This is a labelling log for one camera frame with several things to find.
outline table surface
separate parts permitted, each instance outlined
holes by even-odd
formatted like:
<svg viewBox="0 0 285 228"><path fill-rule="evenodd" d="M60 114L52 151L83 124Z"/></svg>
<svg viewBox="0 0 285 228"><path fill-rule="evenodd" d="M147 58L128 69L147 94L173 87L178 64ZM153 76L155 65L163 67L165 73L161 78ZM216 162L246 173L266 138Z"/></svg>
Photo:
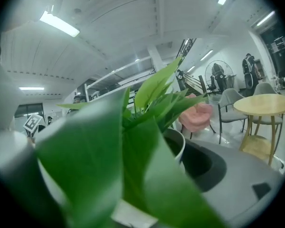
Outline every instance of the table surface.
<svg viewBox="0 0 285 228"><path fill-rule="evenodd" d="M247 115L279 115L285 112L285 96L279 94L253 95L238 100L233 106Z"/></svg>

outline white ceiling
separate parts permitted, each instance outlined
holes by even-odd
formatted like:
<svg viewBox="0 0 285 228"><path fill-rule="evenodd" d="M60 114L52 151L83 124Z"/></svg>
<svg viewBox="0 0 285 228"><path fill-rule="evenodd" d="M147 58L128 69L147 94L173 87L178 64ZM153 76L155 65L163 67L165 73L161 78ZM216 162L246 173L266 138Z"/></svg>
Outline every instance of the white ceiling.
<svg viewBox="0 0 285 228"><path fill-rule="evenodd" d="M58 16L80 34L73 38L43 22L31 22L2 35L2 64L17 86L45 87L34 99L42 101L47 94L63 98L91 77L147 57L148 45L156 45L169 63L183 39L199 38L194 46L198 57L228 35L233 19L252 25L269 10L263 0L227 0L224 6L217 2L64 0ZM74 9L82 12L75 14ZM147 60L120 77L151 67Z"/></svg>

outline chair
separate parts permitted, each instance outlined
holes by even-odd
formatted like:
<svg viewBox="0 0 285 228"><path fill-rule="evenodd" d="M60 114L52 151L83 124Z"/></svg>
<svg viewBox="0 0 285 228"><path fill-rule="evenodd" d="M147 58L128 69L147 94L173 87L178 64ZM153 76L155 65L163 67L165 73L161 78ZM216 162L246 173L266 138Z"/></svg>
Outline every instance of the chair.
<svg viewBox="0 0 285 228"><path fill-rule="evenodd" d="M235 89L226 89L222 93L222 97L218 102L218 115L219 115L219 143L221 140L221 134L223 133L222 123L230 123L239 120L244 120L243 128L241 132L244 130L245 120L248 118L247 115L242 114L234 109L229 110L227 109L228 105L233 105L236 101L243 99L244 97L241 96ZM222 113L221 108L225 107L226 112Z"/></svg>
<svg viewBox="0 0 285 228"><path fill-rule="evenodd" d="M208 89L207 90L210 90L212 93L215 94L215 89L217 88L217 86L215 85L215 82L214 82L214 76L211 75L211 85L208 85Z"/></svg>
<svg viewBox="0 0 285 228"><path fill-rule="evenodd" d="M263 82L256 86L256 90L253 95L263 95L263 94L277 94L277 92L274 90L274 88L269 83ZM280 125L280 131L279 131L279 136L277 138L274 153L276 152L276 148L279 143L280 136L281 136L282 126L283 126L283 116L284 116L283 114L281 116L275 116L275 125L276 125L275 133L277 132L277 128L279 125ZM252 122L254 124L257 124L256 130L255 130L255 135L256 135L260 124L271 125L271 117L270 116L262 116L262 117L255 116Z"/></svg>
<svg viewBox="0 0 285 228"><path fill-rule="evenodd" d="M187 98L194 98L195 94L190 94ZM212 106L206 103L198 103L193 107L190 107L186 111L182 112L179 117L179 121L182 124L181 132L183 127L187 128L191 132L190 139L192 138L192 133L199 130L205 129L210 126L213 133L216 133L211 124L210 117L212 115Z"/></svg>

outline artificial plant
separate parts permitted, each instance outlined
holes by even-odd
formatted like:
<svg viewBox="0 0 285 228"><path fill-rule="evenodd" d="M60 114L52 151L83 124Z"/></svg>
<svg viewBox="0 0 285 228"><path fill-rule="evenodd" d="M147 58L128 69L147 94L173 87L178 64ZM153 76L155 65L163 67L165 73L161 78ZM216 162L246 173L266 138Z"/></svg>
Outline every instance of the artificial plant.
<svg viewBox="0 0 285 228"><path fill-rule="evenodd" d="M130 89L86 104L40 133L37 155L68 202L61 208L75 228L108 227L124 199L171 227L221 227L195 184L180 170L162 132L202 101L166 94L180 57L146 80L127 109Z"/></svg>

